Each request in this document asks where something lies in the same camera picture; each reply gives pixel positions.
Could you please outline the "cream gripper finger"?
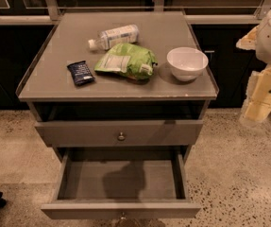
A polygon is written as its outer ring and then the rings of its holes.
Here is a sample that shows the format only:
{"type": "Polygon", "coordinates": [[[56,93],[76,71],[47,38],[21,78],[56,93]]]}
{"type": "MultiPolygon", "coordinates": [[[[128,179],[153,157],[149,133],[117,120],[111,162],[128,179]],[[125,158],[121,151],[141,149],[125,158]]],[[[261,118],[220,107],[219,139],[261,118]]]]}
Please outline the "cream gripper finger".
{"type": "Polygon", "coordinates": [[[240,120],[244,124],[262,123],[271,113],[271,64],[261,71],[253,71],[246,87],[246,99],[240,120]]]}
{"type": "Polygon", "coordinates": [[[236,47],[244,50],[256,49],[258,26],[253,27],[244,37],[238,40],[236,47]]]}

